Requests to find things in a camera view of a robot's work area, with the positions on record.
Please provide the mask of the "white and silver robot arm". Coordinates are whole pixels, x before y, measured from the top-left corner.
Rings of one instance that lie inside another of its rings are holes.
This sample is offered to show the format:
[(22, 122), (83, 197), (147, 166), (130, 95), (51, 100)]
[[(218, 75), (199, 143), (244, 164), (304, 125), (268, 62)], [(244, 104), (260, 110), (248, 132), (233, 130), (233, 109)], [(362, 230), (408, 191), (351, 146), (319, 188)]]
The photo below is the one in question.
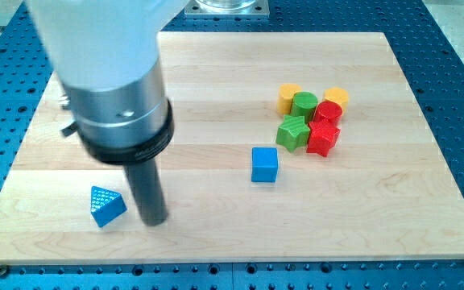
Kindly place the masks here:
[(117, 165), (158, 155), (174, 132), (158, 33), (186, 0), (28, 0), (86, 150)]

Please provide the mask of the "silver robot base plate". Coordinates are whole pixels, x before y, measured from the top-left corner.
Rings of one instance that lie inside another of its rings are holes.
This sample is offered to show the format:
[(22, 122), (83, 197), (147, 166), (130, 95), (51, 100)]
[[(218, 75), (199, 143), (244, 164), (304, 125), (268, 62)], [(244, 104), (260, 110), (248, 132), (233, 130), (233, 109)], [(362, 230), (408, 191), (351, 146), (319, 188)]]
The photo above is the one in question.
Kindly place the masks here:
[(268, 0), (190, 0), (184, 8), (187, 19), (267, 19)]

